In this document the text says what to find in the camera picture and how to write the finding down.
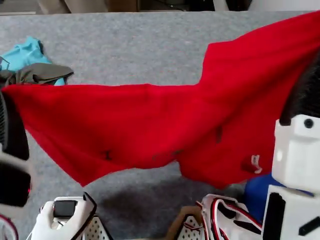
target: light blue cloth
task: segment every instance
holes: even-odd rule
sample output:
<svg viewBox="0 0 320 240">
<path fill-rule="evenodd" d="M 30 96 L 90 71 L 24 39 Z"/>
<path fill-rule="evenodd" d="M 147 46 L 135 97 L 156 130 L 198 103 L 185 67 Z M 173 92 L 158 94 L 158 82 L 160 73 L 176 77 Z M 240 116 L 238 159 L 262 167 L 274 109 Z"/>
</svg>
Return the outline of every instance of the light blue cloth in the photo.
<svg viewBox="0 0 320 240">
<path fill-rule="evenodd" d="M 10 70 L 14 72 L 31 64 L 52 63 L 45 55 L 43 55 L 40 41 L 31 36 L 28 36 L 24 43 L 17 44 L 10 51 L 2 54 L 1 57 L 0 70 Z M 63 78 L 60 78 L 54 85 L 65 85 L 65 81 Z"/>
</svg>

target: gray table surface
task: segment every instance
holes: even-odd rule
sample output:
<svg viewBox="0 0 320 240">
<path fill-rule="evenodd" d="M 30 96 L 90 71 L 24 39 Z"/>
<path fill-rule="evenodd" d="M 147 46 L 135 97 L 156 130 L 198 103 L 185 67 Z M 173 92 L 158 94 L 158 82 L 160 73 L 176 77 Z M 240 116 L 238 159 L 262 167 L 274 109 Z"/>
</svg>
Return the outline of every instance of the gray table surface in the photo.
<svg viewBox="0 0 320 240">
<path fill-rule="evenodd" d="M 27 36 L 42 41 L 54 63 L 71 67 L 69 84 L 194 84 L 207 45 L 227 41 L 301 12 L 93 13 L 0 17 L 0 52 Z M 39 207 L 58 196 L 85 190 L 115 239 L 161 237 L 181 206 L 193 205 L 212 186 L 181 177 L 176 163 L 107 175 L 84 189 L 63 172 L 28 135 L 30 160 L 39 185 L 22 219 L 20 239 L 36 221 Z M 236 194 L 234 189 L 225 192 Z"/>
</svg>

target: blue object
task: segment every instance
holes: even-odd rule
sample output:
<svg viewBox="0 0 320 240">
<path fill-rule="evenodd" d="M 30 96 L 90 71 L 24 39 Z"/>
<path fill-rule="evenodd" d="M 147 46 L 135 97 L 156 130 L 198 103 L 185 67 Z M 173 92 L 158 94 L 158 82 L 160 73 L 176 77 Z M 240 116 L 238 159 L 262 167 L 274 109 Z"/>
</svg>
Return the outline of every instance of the blue object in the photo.
<svg viewBox="0 0 320 240">
<path fill-rule="evenodd" d="M 17 44 L 10 51 L 2 54 L 1 58 L 0 70 L 10 70 L 14 72 L 31 64 L 52 63 L 45 55 L 43 55 L 40 41 L 31 36 L 28 36 L 24 43 Z M 60 78 L 54 85 L 65 85 L 65 80 Z"/>
<path fill-rule="evenodd" d="M 271 173 L 250 179 L 244 189 L 244 204 L 249 213 L 260 223 L 263 222 L 269 185 L 282 186 Z"/>
</svg>

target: red fabric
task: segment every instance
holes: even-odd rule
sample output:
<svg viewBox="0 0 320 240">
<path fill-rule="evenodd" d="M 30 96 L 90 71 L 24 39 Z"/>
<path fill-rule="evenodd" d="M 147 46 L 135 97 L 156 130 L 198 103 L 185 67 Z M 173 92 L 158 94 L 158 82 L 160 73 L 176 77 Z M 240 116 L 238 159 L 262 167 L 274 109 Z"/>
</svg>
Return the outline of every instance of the red fabric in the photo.
<svg viewBox="0 0 320 240">
<path fill-rule="evenodd" d="M 223 188 L 269 173 L 274 127 L 320 48 L 320 12 L 212 43 L 193 86 L 11 85 L 25 127 L 81 185 L 174 159 L 184 176 Z"/>
</svg>

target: black cable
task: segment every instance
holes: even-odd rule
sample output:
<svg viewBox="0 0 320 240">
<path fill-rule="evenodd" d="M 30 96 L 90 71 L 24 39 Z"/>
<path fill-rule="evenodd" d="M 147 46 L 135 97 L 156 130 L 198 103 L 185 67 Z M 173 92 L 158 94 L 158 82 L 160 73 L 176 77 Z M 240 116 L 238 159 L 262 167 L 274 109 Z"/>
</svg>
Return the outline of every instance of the black cable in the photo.
<svg viewBox="0 0 320 240">
<path fill-rule="evenodd" d="M 167 7 L 172 8 L 174 10 L 179 10 L 179 11 L 182 11 L 182 12 L 186 12 L 186 10 L 184 10 L 182 8 L 179 8 L 179 7 L 176 7 L 177 5 L 168 4 L 167 1 L 161 1 L 161 0 L 155 0 L 155 1 L 158 2 L 158 3 L 161 3 L 163 5 L 166 5 Z"/>
</svg>

